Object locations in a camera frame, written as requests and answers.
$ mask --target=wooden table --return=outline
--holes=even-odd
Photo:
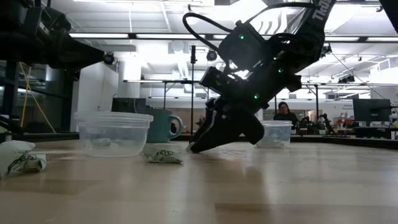
[[[190,154],[186,145],[158,145],[181,153],[178,165],[38,143],[48,166],[0,182],[0,223],[398,223],[394,151],[239,142]]]

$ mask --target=black hair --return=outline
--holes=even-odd
[[[287,112],[290,112],[290,109],[289,109],[289,106],[287,106],[287,103],[286,102],[280,102],[279,104],[278,104],[278,109],[280,109],[280,107],[282,106],[282,105],[285,105],[286,107],[287,107]]]

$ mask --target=computer monitor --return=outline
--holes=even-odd
[[[389,121],[391,115],[390,100],[353,99],[355,121]]]
[[[113,112],[136,113],[136,110],[145,108],[145,98],[113,98],[112,102]]]

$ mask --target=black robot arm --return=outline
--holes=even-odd
[[[264,128],[255,113],[268,108],[268,102],[283,88],[301,88],[301,76],[295,75],[320,58],[325,41],[326,20],[336,0],[317,0],[311,3],[288,2],[263,9],[245,23],[238,21],[233,30],[204,16],[187,13],[183,24],[198,40],[215,50],[224,60],[223,71],[209,67],[200,84],[220,96],[206,102],[206,118],[190,141],[192,152],[202,152],[234,142],[244,134],[251,144],[264,135]],[[280,7],[306,7],[301,26],[295,34],[275,34],[265,40],[250,21],[260,13]],[[203,19],[229,34],[218,47],[211,44],[187,23],[187,17]],[[236,69],[230,69],[233,62]],[[234,74],[248,70],[247,79]]]

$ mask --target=yellow cable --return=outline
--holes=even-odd
[[[27,77],[26,77],[26,74],[25,74],[25,70],[24,70],[24,67],[22,66],[22,63],[19,62],[19,65],[21,66],[22,73],[24,74],[25,80],[27,80]],[[33,100],[35,100],[36,105],[37,105],[37,107],[39,108],[40,112],[42,113],[42,115],[43,115],[45,121],[47,122],[47,124],[49,124],[51,130],[52,130],[54,133],[56,133],[55,130],[54,130],[54,128],[52,127],[50,121],[47,119],[47,117],[46,117],[46,115],[44,114],[42,108],[40,107],[39,102],[37,102],[35,95],[33,94],[32,90],[30,89],[29,82],[26,83],[26,88],[30,91],[30,94],[32,94]]]
[[[27,104],[27,86],[29,84],[29,77],[30,77],[31,71],[32,71],[32,67],[29,67],[29,74],[27,75],[27,79],[26,79],[25,102],[24,102],[24,108],[22,109],[21,128],[24,127],[25,109],[26,109],[26,104]]]

